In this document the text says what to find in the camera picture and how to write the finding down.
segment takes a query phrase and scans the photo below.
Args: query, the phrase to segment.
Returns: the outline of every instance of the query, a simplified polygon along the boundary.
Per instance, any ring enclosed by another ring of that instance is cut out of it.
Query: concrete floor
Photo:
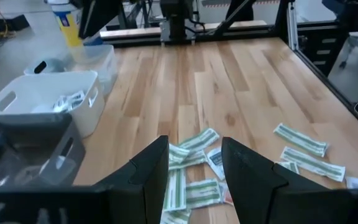
[[[153,7],[154,15],[160,14],[158,4]],[[203,22],[221,22],[227,7],[203,7],[200,15]],[[325,21],[335,18],[321,1],[298,0],[296,5],[298,22]],[[273,24],[278,4],[254,5],[255,19]],[[4,16],[24,14],[31,26],[17,33],[16,37],[0,46],[0,90],[13,78],[23,74],[23,70],[37,58],[47,57],[64,49],[65,40],[50,10],[42,0],[1,0],[0,10]],[[336,67],[330,74],[330,80],[352,101],[358,99],[358,49],[348,59],[345,70],[338,69],[343,60],[339,57]]]

